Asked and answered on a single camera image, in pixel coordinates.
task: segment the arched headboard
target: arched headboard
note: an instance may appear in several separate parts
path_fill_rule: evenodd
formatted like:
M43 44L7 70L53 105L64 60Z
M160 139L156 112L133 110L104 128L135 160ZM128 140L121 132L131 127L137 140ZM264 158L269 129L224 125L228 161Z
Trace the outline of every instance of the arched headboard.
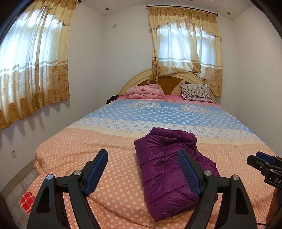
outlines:
M134 76L120 90L119 95L124 95L130 87L147 85L147 81L152 74L152 69L146 70ZM158 78L158 84L166 95L179 95L181 93L180 83L205 84L198 76L190 72L169 74Z

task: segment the electrical outlet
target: electrical outlet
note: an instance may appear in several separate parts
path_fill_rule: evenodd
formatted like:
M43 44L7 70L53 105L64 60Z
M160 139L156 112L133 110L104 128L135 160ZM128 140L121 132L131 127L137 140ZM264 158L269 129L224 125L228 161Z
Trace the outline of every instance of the electrical outlet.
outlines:
M15 156L17 156L16 151L15 151L15 150L11 150L11 155L12 155L13 158L14 158Z

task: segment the white wall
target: white wall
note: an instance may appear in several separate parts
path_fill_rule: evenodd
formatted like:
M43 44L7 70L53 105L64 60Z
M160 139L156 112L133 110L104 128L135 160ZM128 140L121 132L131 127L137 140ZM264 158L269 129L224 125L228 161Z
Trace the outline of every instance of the white wall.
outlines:
M222 16L217 18L217 22L222 35L224 66L222 98L217 100L236 116L237 44L234 24ZM104 17L101 50L102 104L105 104L129 79L152 68L153 42L145 5Z
M282 40L255 6L234 20L240 51L238 118L282 155Z
M71 99L42 108L0 131L0 191L34 159L43 141L101 106L101 26L100 14L77 5L69 37ZM11 150L18 154L15 158Z

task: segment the red plaid cloth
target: red plaid cloth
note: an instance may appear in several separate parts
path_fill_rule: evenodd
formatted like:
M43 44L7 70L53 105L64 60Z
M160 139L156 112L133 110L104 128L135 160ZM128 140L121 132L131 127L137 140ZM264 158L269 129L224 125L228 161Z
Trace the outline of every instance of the red plaid cloth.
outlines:
M20 200L20 205L22 208L29 214L31 211L31 206L35 201L35 196L32 195L29 191L27 191Z

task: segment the curtain rod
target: curtain rod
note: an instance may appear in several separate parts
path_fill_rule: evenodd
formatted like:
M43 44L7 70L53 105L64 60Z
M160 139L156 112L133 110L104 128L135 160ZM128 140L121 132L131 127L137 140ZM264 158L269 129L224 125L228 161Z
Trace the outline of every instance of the curtain rod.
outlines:
M213 13L213 12L209 12L209 11L206 11L206 10L200 10L200 9L191 8L191 7L185 7L185 6L174 6L174 7L181 7L181 8L188 8L188 9L193 9L193 10L204 11L204 12L207 12L207 13L214 14L214 15L218 16L218 14Z

